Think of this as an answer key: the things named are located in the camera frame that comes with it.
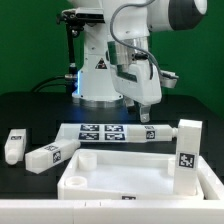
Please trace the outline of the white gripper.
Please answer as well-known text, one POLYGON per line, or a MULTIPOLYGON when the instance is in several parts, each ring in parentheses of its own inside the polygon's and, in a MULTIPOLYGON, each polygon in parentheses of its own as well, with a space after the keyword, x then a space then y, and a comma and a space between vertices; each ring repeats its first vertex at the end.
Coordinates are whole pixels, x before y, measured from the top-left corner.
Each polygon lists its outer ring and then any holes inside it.
POLYGON ((124 103, 128 113, 136 112, 134 101, 137 101, 140 103, 140 121, 149 122, 151 107, 148 105, 159 103, 162 97, 156 66, 148 61, 137 61, 129 65, 126 71, 122 66, 112 66, 111 77, 115 90, 126 96, 124 103))

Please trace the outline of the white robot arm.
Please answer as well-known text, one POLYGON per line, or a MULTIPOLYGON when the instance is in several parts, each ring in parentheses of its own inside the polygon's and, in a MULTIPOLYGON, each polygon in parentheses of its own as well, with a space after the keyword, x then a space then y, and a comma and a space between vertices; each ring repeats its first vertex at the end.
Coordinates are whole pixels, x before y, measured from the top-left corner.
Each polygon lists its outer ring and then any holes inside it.
POLYGON ((84 35, 84 64, 75 68, 75 102, 90 107, 123 104, 150 120, 151 106, 161 101, 163 86, 178 77, 160 69, 150 52, 152 32, 189 30, 207 11, 207 0, 68 0, 61 12, 68 37, 84 35))

